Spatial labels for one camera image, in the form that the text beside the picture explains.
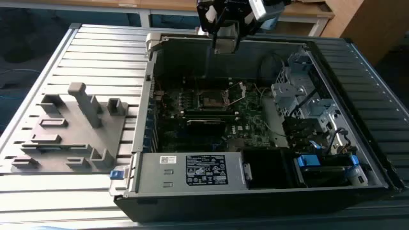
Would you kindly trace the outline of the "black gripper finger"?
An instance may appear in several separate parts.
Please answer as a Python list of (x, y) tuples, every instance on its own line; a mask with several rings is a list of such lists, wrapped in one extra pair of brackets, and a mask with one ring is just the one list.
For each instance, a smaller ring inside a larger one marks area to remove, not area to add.
[(216, 43), (217, 43), (217, 38), (218, 38), (218, 31), (220, 28), (222, 27), (222, 23), (214, 23), (212, 27), (212, 48), (216, 49)]
[(249, 36), (254, 35), (258, 31), (262, 22), (257, 21), (256, 19), (250, 20), (250, 23), (246, 24), (244, 19), (240, 19), (234, 24), (236, 28), (236, 36), (234, 36), (234, 52), (238, 50), (241, 40)]

